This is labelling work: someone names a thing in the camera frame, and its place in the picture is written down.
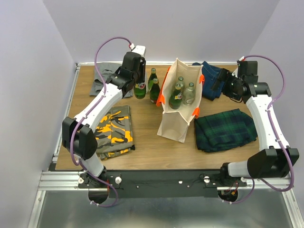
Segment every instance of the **gray wall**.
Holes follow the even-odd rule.
[[[295,165],[295,194],[302,213],[304,212],[304,2],[302,0],[281,0],[271,19],[259,36],[251,54],[273,58],[286,74],[286,90],[274,105],[281,129],[291,147],[300,152]],[[263,60],[259,60],[259,80],[268,82],[273,95],[282,87],[278,71]]]
[[[235,61],[251,50],[279,0],[43,2],[76,62],[93,62],[113,36],[145,45],[147,61]],[[121,61],[124,42],[110,43],[99,59]]]
[[[27,227],[51,162],[75,64],[41,0],[0,7],[0,221]]]

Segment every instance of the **camouflage fabric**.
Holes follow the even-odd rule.
[[[96,153],[101,159],[129,152],[133,146],[130,107],[113,107],[100,121],[95,131]]]

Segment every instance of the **wooden tabletop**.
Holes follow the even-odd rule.
[[[169,66],[147,66],[156,68],[160,83],[163,82]],[[233,71],[236,66],[218,66]],[[75,92],[69,112],[69,117],[80,113],[93,99],[89,96],[94,78],[94,66],[81,66]],[[248,159],[259,151],[258,140],[243,147],[225,152],[205,153],[196,148],[194,123],[191,122],[185,143],[176,142],[157,136],[162,121],[162,107],[156,107],[149,100],[149,95],[142,100],[135,97],[119,101],[115,106],[129,105],[133,128],[135,151],[103,161],[107,169],[215,169],[225,162],[240,162]],[[246,105],[235,103],[221,95],[214,101],[202,98],[200,116],[220,113],[239,108],[251,116]],[[71,160],[70,153],[61,146],[56,170],[79,170]]]

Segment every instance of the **green glass bottle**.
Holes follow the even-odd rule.
[[[137,83],[134,86],[134,95],[137,99],[143,99],[146,96],[147,88],[144,82]]]
[[[161,89],[160,89],[160,86],[158,85],[158,79],[154,78],[153,85],[150,90],[150,101],[152,103],[156,104],[160,91],[161,91]]]
[[[148,90],[150,91],[151,88],[152,88],[152,85],[153,85],[153,79],[157,78],[157,75],[156,75],[156,69],[155,68],[152,68],[151,69],[151,75],[149,77],[149,80],[148,80]]]
[[[181,85],[180,85],[180,83],[176,83],[175,90],[173,91],[173,93],[169,99],[170,107],[172,109],[178,109],[181,105],[181,99],[182,99]]]

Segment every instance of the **green plaid fabric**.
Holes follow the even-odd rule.
[[[226,151],[257,139],[253,119],[239,109],[194,120],[196,145],[205,152]]]

